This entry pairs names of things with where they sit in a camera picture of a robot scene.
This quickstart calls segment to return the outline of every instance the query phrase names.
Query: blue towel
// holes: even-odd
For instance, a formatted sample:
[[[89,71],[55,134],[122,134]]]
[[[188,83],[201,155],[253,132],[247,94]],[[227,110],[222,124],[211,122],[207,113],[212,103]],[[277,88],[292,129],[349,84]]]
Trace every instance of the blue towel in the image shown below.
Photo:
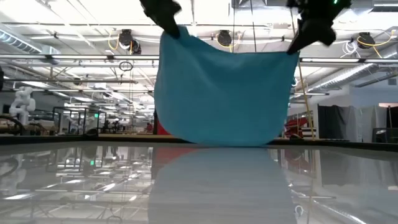
[[[299,55],[231,54],[180,33],[160,40],[155,108],[165,130],[214,146],[260,146],[278,136]]]

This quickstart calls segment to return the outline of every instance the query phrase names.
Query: black curtain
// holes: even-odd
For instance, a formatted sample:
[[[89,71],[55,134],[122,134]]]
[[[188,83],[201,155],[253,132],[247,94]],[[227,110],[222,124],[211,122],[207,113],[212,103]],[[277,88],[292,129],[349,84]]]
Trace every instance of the black curtain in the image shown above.
[[[318,128],[320,139],[345,139],[345,108],[318,105]]]
[[[387,128],[398,128],[398,107],[387,109]]]

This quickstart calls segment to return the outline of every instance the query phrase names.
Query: ceiling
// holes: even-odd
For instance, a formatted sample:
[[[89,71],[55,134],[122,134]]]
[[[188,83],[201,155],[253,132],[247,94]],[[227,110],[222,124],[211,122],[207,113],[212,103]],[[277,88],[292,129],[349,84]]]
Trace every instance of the ceiling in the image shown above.
[[[0,21],[13,33],[18,34],[33,44],[52,46],[61,54],[82,55],[119,55],[127,54],[120,47],[112,50],[109,45],[116,46],[117,33],[121,29],[132,29],[133,37],[141,47],[142,55],[159,54],[159,38],[162,29],[146,17],[138,0],[51,0],[47,1],[50,9],[39,3],[41,0],[2,0],[0,1]],[[234,52],[254,52],[254,44],[258,52],[285,51],[289,40],[293,37],[292,18],[290,12],[284,8],[256,9],[253,15],[250,11],[233,13],[229,0],[179,0],[182,11],[175,16],[178,24],[184,24],[192,35],[197,35],[208,44],[220,50],[229,50],[221,47],[217,41],[211,40],[221,29],[234,31],[235,37],[241,35],[241,42],[234,47]],[[398,25],[397,12],[369,12],[360,15],[347,11],[337,17],[333,28],[336,31],[337,41],[330,47],[314,43],[301,51],[301,57],[376,57],[375,51],[357,49],[353,54],[345,54],[346,41],[356,38],[359,32],[369,32],[376,43],[383,43],[390,39],[392,30]],[[383,50],[397,42],[396,36],[388,44],[378,47]],[[0,53],[21,54],[20,50],[0,42]],[[150,65],[151,61],[140,63]],[[44,77],[50,78],[50,67],[31,67]],[[153,90],[156,81],[157,67],[135,66],[131,72],[123,72],[109,67],[73,67],[63,71],[64,67],[54,68],[53,72],[60,73],[57,78],[76,78],[115,80],[115,75],[123,74],[122,79],[134,79],[137,84],[107,83],[110,90]],[[340,67],[319,65],[317,67],[302,67],[302,75],[307,85],[311,85]],[[64,87],[73,89],[91,88],[83,84],[74,86],[64,83]],[[145,93],[132,93],[139,99]]]

